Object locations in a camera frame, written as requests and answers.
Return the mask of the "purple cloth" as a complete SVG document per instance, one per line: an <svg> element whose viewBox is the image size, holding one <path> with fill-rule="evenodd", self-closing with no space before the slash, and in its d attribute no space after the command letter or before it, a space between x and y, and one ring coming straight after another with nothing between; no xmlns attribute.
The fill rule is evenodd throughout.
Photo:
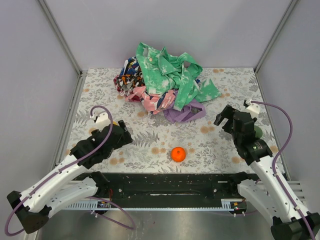
<svg viewBox="0 0 320 240"><path fill-rule="evenodd" d="M189 104L185 105L181 111L173 109L173 107L163 111L164 117L174 123L186 123L206 116L205 106L193 99Z"/></svg>

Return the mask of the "green tie-dye cloth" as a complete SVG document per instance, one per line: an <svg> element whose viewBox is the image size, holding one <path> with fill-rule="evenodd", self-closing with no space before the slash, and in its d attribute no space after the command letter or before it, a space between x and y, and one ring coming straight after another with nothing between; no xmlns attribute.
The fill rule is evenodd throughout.
<svg viewBox="0 0 320 240"><path fill-rule="evenodd" d="M182 110L192 100L202 103L221 96L210 78L196 82L203 68L186 52L174 56L165 47L157 50L141 42L136 48L135 57L148 94L162 95L177 90L174 110Z"/></svg>

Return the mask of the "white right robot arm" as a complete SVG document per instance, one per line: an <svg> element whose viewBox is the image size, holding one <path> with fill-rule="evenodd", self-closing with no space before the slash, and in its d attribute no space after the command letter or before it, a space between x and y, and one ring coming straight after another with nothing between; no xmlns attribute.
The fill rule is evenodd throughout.
<svg viewBox="0 0 320 240"><path fill-rule="evenodd" d="M277 158L267 143L256 136L255 122L259 102L244 103L239 111L227 105L216 116L214 124L231 134L238 155L263 183L261 190L245 172L231 177L230 183L240 196L249 201L270 225L275 240L314 240L320 230L320 215L310 212L298 198L276 165Z"/></svg>

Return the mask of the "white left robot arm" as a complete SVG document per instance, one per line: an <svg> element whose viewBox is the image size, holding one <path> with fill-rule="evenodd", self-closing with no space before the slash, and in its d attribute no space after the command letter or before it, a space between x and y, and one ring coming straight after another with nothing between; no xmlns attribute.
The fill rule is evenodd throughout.
<svg viewBox="0 0 320 240"><path fill-rule="evenodd" d="M10 217L16 216L22 231L31 234L41 229L60 210L84 198L112 197L110 182L99 171L90 173L73 187L70 181L91 167L108 159L114 150L132 143L123 120L95 129L90 137L80 140L51 172L30 188L12 191L7 200L12 207Z"/></svg>

